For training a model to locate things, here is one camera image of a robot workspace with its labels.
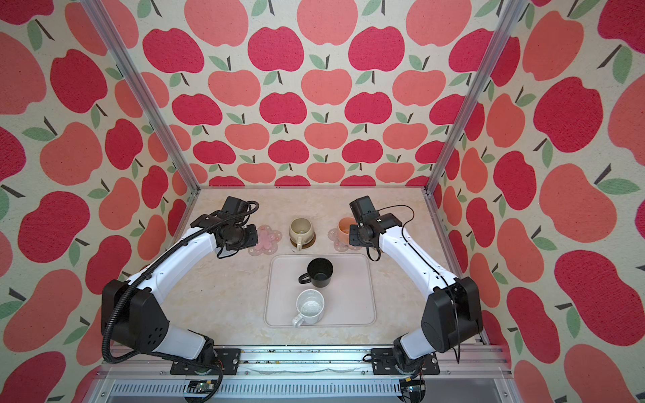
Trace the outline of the peach pink mug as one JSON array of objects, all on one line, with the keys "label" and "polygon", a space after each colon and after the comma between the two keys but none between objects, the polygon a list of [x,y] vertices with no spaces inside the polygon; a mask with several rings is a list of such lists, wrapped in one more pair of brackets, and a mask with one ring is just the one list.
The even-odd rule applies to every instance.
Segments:
[{"label": "peach pink mug", "polygon": [[356,225],[356,221],[354,218],[342,218],[337,226],[337,236],[338,240],[346,245],[349,245],[349,235],[350,235],[350,227],[352,225]]}]

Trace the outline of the pink flower coaster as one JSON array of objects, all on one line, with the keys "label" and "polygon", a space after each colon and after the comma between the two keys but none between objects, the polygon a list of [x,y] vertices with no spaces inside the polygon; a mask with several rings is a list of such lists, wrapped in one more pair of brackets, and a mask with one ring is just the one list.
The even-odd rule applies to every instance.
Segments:
[{"label": "pink flower coaster", "polygon": [[337,228],[329,230],[328,238],[333,242],[334,249],[339,253],[343,253],[349,250],[360,250],[360,247],[350,245],[348,235],[346,233],[343,233],[342,231],[339,231]]},{"label": "pink flower coaster", "polygon": [[278,230],[273,230],[268,225],[261,225],[257,228],[258,243],[254,247],[249,248],[249,255],[273,255],[279,248],[279,243],[282,240],[282,233]]}]

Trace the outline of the black mug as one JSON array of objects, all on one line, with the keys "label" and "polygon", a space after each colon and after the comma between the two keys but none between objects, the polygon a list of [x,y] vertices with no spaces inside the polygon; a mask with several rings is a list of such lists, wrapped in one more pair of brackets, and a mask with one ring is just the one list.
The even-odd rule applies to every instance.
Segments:
[{"label": "black mug", "polygon": [[307,265],[307,272],[298,278],[301,285],[312,284],[317,288],[329,285],[334,273],[332,262],[326,258],[315,258]]}]

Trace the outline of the brown wooden round coaster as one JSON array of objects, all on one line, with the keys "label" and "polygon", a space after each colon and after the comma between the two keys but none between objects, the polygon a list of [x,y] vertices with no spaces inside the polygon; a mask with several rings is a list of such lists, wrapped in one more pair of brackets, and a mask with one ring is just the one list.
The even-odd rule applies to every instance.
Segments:
[{"label": "brown wooden round coaster", "polygon": [[295,242],[293,239],[289,238],[289,242],[292,245],[292,248],[294,248],[295,250],[306,250],[314,246],[316,242],[316,236],[314,236],[308,243],[303,243],[300,249],[297,246],[297,242]]}]

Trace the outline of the beige mug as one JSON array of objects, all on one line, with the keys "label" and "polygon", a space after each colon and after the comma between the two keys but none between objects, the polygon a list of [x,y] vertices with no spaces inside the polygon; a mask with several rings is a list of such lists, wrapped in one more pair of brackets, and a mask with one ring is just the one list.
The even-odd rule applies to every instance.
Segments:
[{"label": "beige mug", "polygon": [[297,242],[300,249],[303,243],[308,243],[316,236],[314,226],[307,218],[296,218],[289,226],[289,238]]}]

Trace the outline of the white mug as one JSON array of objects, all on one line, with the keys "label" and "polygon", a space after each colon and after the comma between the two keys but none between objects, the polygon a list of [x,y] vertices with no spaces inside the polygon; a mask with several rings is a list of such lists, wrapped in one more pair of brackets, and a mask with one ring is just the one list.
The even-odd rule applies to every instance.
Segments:
[{"label": "white mug", "polygon": [[324,315],[324,296],[318,290],[304,290],[297,297],[296,308],[297,315],[292,319],[293,327],[314,325]]}]

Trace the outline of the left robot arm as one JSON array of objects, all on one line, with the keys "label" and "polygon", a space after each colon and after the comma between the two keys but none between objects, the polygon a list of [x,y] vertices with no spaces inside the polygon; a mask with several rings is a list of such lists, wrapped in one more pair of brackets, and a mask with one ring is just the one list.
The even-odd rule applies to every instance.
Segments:
[{"label": "left robot arm", "polygon": [[258,201],[230,196],[222,208],[196,218],[169,250],[127,280],[111,280],[102,290],[102,357],[119,364],[145,354],[198,369],[222,369],[213,339],[171,324],[162,304],[179,281],[208,255],[219,259],[255,247],[250,223]]}]

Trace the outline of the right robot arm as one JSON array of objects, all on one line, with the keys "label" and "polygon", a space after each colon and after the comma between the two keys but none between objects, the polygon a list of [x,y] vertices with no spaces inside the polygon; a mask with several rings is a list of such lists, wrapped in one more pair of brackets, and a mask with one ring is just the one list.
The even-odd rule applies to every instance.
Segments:
[{"label": "right robot arm", "polygon": [[355,223],[350,226],[349,243],[388,255],[408,275],[426,299],[419,328],[395,339],[392,354],[397,370],[416,374],[426,357],[455,352],[461,358],[461,344],[483,331],[480,292],[470,277],[460,278],[446,270],[413,239],[392,213],[383,214],[368,196],[349,203]]}]

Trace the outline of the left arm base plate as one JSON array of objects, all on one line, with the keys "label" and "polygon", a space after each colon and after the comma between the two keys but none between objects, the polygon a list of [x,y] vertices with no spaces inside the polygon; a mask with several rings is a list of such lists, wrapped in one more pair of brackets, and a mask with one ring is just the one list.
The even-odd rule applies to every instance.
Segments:
[{"label": "left arm base plate", "polygon": [[174,361],[170,373],[172,375],[186,376],[218,376],[221,370],[223,375],[236,375],[240,364],[240,349],[217,348],[213,350],[213,357],[208,364],[198,365],[194,362]]}]

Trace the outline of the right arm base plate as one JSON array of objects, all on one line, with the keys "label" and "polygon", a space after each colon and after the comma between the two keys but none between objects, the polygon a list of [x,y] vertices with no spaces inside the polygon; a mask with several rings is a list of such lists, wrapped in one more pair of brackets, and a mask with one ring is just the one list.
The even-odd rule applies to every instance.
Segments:
[{"label": "right arm base plate", "polygon": [[403,369],[396,361],[393,348],[371,349],[364,356],[364,362],[371,364],[374,375],[413,376],[417,374],[439,375],[441,373],[436,354],[427,354]]}]

